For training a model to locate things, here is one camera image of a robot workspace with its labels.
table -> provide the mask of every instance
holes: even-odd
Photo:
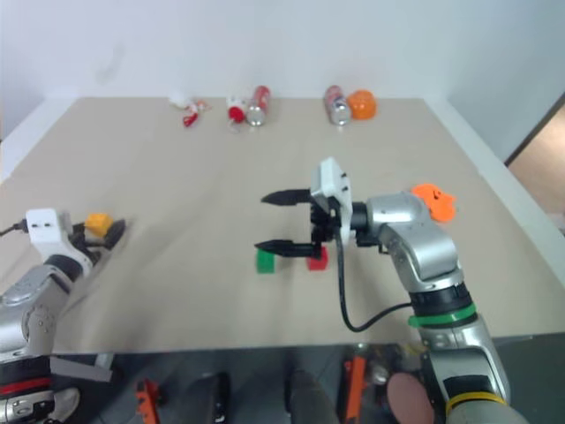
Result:
[[[457,197],[444,224],[466,283],[493,336],[565,330],[565,290],[449,132],[418,99],[382,100],[379,116],[344,128],[319,100],[273,100],[261,128],[229,130],[224,100],[194,127],[166,99],[76,101],[0,185],[0,226],[30,208],[125,217],[124,243],[91,281],[78,283],[58,330],[59,352],[155,352],[242,346],[396,342],[418,338],[398,311],[361,334],[339,312],[330,266],[277,259],[255,271],[253,244],[307,241],[306,205],[260,203],[275,190],[308,187],[334,156],[354,200],[432,182]],[[26,236],[0,240],[0,289],[39,255]],[[363,322],[408,299],[390,259],[349,246],[346,292]]]

yellow band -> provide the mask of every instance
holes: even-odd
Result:
[[[467,400],[492,400],[493,402],[498,402],[499,404],[507,405],[506,401],[493,393],[487,391],[470,391],[468,393],[462,393],[452,397],[445,405],[445,414],[449,414],[453,407],[461,402]]]

green band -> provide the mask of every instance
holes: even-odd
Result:
[[[471,303],[463,309],[458,309],[455,312],[443,315],[430,315],[430,316],[416,316],[413,315],[408,319],[408,325],[414,328],[422,327],[424,325],[437,325],[437,324],[450,324],[469,318],[477,312],[474,303]]]

orange toy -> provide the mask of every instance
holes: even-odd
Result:
[[[440,223],[451,221],[456,215],[453,202],[456,198],[442,191],[433,184],[420,184],[412,188],[412,194],[418,196],[430,209],[430,216]]]
[[[370,91],[356,91],[347,98],[347,103],[354,119],[370,119],[377,113],[377,101]]]

white wall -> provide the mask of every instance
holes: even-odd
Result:
[[[563,18],[564,3],[6,0],[5,130],[44,96],[167,95],[174,89],[225,96],[267,83],[275,95],[319,97],[338,82],[346,90],[366,87],[379,96],[449,97],[487,142],[506,149],[516,135],[519,143],[519,130],[531,129],[547,109],[542,101],[515,105],[515,89],[527,98],[536,81],[543,86],[536,91],[544,91],[543,100],[546,92],[558,95],[562,57],[538,50],[561,33],[553,12]],[[515,29],[516,22],[524,34],[513,43],[505,31]],[[511,60],[492,69],[489,61],[507,53]],[[506,79],[531,55],[549,60],[544,72],[554,76],[551,84],[538,83],[536,72]],[[480,82],[489,72],[493,82]],[[493,85],[504,87],[495,92],[500,97],[492,98]],[[502,121],[486,113],[487,102],[493,103],[491,110],[505,110]],[[509,119],[516,109],[520,125]],[[501,126],[508,132],[504,140]]]

